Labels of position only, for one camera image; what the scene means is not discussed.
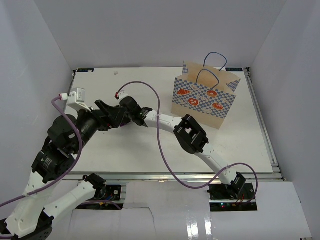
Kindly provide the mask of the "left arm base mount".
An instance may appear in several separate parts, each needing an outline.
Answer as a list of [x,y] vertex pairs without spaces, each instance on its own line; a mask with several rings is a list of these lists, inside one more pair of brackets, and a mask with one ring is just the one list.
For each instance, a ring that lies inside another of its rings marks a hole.
[[120,201],[121,192],[121,185],[106,185],[104,188],[99,190],[91,200]]

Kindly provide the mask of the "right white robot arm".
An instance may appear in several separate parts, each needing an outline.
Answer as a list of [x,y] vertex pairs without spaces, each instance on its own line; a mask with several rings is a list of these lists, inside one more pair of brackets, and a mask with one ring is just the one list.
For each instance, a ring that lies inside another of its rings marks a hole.
[[175,135],[185,152],[200,158],[216,173],[229,198],[236,200],[243,195],[245,177],[232,169],[231,165],[216,153],[209,143],[207,133],[191,115],[173,117],[160,114],[151,108],[140,107],[131,96],[125,96],[119,104],[127,109],[128,118],[138,126],[157,129],[158,138],[160,130]]

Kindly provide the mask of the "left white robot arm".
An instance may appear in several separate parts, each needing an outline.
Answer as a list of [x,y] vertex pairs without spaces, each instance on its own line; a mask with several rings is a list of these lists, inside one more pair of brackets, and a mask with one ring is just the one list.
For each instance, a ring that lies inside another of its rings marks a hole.
[[95,173],[83,176],[81,183],[69,193],[48,203],[56,186],[78,163],[82,151],[96,132],[106,132],[127,124],[129,108],[109,106],[101,100],[97,109],[86,107],[82,102],[68,102],[74,106],[78,116],[65,114],[57,106],[58,96],[52,105],[60,112],[48,130],[41,151],[32,166],[23,195],[11,199],[1,206],[18,202],[12,214],[0,221],[2,240],[46,240],[53,226],[78,206],[98,203],[118,205],[107,197],[107,182]]

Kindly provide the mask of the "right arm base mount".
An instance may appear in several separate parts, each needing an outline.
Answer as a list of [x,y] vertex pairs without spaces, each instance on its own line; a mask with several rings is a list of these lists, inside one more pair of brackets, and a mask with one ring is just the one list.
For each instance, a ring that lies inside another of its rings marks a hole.
[[209,206],[212,213],[218,212],[255,212],[258,210],[256,197],[247,203],[255,193],[252,183],[246,183],[238,196],[229,193],[222,184],[208,186]]

